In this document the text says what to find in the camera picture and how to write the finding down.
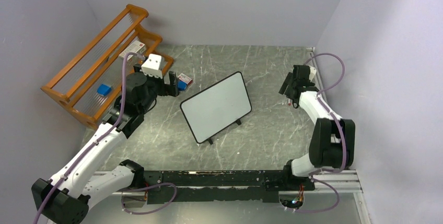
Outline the black framed whiteboard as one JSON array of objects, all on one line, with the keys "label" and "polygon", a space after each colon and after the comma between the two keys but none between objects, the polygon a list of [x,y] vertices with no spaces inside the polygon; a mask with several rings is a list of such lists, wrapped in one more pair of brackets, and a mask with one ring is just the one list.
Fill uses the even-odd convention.
[{"label": "black framed whiteboard", "polygon": [[180,103],[195,142],[213,144],[212,138],[252,111],[242,72],[234,72]]}]

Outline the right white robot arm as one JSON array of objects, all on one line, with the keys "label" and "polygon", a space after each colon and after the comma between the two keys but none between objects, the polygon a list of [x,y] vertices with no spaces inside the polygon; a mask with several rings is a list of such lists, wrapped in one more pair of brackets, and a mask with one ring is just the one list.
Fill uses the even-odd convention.
[{"label": "right white robot arm", "polygon": [[318,171],[341,172],[354,161],[355,130],[353,120],[344,119],[324,101],[313,82],[316,69],[309,65],[294,65],[279,90],[295,109],[303,109],[312,122],[314,130],[308,153],[290,162],[288,172],[282,175],[282,184],[295,189]]}]

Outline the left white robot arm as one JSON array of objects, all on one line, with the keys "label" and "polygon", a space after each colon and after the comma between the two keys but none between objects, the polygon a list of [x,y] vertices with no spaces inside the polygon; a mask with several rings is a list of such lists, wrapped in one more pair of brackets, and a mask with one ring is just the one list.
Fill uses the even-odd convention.
[{"label": "left white robot arm", "polygon": [[108,111],[103,122],[88,143],[50,179],[37,179],[31,187],[37,215],[54,223],[80,223],[98,202],[120,189],[139,190],[147,185],[144,168],[124,160],[100,179],[92,179],[98,167],[114,149],[126,141],[144,121],[158,96],[177,96],[178,78],[175,72],[164,78],[145,73],[139,64],[134,72],[123,74],[122,94]]}]

